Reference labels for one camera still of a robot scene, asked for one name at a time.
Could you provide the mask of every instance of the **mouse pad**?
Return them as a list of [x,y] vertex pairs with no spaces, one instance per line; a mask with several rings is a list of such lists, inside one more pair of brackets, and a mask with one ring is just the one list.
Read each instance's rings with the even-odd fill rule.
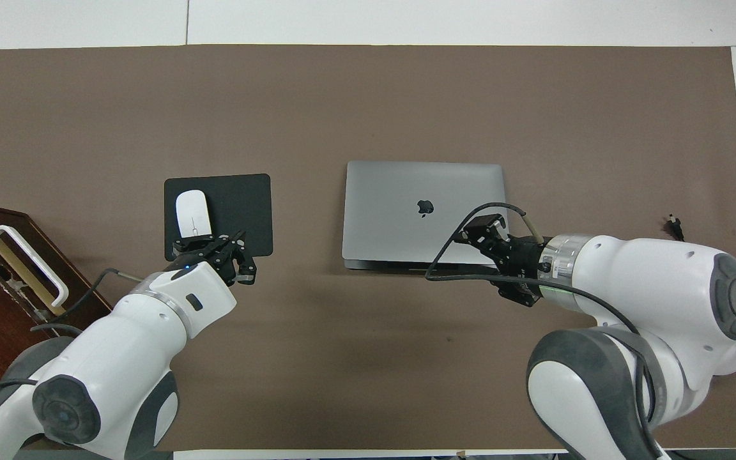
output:
[[188,190],[199,190],[206,195],[213,236],[231,236],[243,230],[252,257],[272,254],[272,181],[268,174],[171,178],[164,182],[164,257],[167,260],[175,260],[172,244],[181,236],[175,200]]

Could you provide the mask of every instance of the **silver laptop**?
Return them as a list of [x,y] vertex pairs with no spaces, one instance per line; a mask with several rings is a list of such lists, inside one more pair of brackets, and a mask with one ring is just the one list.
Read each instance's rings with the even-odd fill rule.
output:
[[[351,161],[345,181],[342,258],[353,269],[424,269],[473,208],[505,201],[500,165]],[[500,213],[488,208],[479,215]],[[493,262],[453,243],[439,268]]]

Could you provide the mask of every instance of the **brown mat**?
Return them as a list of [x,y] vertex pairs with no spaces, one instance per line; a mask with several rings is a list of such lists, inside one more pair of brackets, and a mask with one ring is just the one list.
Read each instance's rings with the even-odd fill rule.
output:
[[[526,361],[589,318],[485,282],[345,269],[353,159],[499,163],[546,235],[665,238],[674,212],[690,242],[736,256],[728,49],[0,50],[0,206],[90,279],[164,267],[166,178],[272,177],[274,254],[175,358],[182,405],[163,449],[557,447]],[[736,375],[656,435],[736,446]]]

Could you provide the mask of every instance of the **wooden cabinet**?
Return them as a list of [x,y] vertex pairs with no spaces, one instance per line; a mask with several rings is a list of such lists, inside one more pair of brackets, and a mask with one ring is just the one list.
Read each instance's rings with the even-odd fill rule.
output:
[[[50,301],[56,296],[56,287],[36,268],[17,242],[9,236],[0,236],[1,377],[22,350],[56,334],[53,331],[30,332],[30,327],[52,321],[58,312],[70,308],[90,288],[90,284],[28,215],[0,208],[0,225],[15,228],[69,290],[61,305],[57,308],[50,306]],[[94,292],[64,323],[84,329],[108,312],[108,303]]]

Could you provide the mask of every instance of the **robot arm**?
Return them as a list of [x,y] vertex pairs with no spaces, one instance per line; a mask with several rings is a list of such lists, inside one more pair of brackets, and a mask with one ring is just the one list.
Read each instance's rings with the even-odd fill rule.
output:
[[[0,459],[35,434],[102,456],[149,452],[178,411],[169,363],[189,339],[231,312],[228,286],[254,282],[243,234],[205,238],[125,295],[113,311],[72,340],[56,337],[27,349],[5,378],[34,387],[0,390]],[[236,273],[233,261],[243,265]]]
[[651,430],[697,408],[713,375],[736,372],[736,259],[681,241],[515,238],[500,215],[470,216],[452,241],[500,275],[428,279],[487,279],[509,300],[543,297],[599,325],[553,332],[532,353],[541,422],[578,458],[666,458]]

